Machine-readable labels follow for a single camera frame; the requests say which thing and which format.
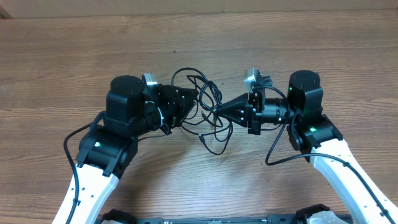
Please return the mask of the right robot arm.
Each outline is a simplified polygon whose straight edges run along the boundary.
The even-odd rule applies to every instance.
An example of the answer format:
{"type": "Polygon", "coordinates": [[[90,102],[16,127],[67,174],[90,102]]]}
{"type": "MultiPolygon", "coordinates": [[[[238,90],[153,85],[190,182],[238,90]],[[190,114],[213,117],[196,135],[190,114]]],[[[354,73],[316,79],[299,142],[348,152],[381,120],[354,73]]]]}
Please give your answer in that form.
{"type": "Polygon", "coordinates": [[[355,223],[397,223],[397,206],[359,165],[342,133],[323,114],[320,76],[310,70],[291,74],[288,92],[273,86],[256,68],[246,72],[248,92],[221,105],[216,115],[259,135],[263,124],[280,124],[298,154],[266,164],[304,158],[321,173],[355,223]]]}

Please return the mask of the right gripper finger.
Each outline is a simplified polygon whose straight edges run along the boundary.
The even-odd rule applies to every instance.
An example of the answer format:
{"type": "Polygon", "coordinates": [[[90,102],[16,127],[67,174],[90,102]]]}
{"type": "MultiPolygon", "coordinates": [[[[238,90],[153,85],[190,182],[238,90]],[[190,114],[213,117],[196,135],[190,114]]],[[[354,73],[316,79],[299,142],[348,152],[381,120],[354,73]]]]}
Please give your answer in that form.
{"type": "Polygon", "coordinates": [[[244,128],[248,127],[248,119],[244,115],[236,115],[236,114],[223,114],[223,118],[228,121],[234,122],[244,128]]]}
{"type": "Polygon", "coordinates": [[[221,115],[241,115],[245,114],[249,108],[249,95],[240,95],[226,103],[216,110],[218,116],[221,115]]]}

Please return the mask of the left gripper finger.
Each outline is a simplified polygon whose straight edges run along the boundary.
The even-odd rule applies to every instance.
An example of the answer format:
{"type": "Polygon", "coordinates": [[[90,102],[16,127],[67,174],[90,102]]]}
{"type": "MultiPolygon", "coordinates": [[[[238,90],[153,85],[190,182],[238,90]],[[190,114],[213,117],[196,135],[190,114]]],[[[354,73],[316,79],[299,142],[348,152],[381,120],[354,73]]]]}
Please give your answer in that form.
{"type": "Polygon", "coordinates": [[[182,98],[178,101],[174,114],[174,126],[181,126],[195,105],[195,99],[182,98]]]}
{"type": "Polygon", "coordinates": [[[198,96],[199,91],[192,88],[177,88],[178,94],[181,96],[184,102],[192,103],[198,96]]]}

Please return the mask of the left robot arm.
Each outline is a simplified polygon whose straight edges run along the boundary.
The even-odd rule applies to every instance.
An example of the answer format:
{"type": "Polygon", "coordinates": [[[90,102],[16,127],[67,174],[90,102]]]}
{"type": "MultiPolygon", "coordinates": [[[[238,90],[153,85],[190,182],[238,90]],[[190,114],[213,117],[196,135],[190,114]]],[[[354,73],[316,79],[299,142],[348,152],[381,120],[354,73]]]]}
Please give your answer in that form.
{"type": "Polygon", "coordinates": [[[196,89],[157,83],[151,73],[114,78],[106,109],[86,125],[54,223],[94,223],[136,155],[139,136],[158,129],[169,135],[182,125],[198,94],[196,89]]]}

